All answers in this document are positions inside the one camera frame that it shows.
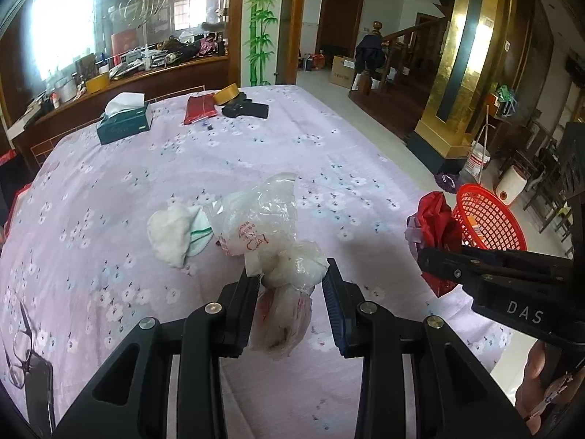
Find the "person's right hand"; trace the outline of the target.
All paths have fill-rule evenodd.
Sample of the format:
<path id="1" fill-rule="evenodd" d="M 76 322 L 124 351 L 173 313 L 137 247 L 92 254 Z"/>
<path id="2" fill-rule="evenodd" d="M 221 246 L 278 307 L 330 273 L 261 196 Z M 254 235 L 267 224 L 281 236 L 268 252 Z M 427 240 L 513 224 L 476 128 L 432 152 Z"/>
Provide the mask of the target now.
<path id="1" fill-rule="evenodd" d="M 542 402 L 544 389 L 540 381 L 540 374 L 546 365 L 546 344 L 536 341 L 528 353 L 524 369 L 524 378 L 516 392 L 514 406 L 518 414 L 527 417 Z"/>

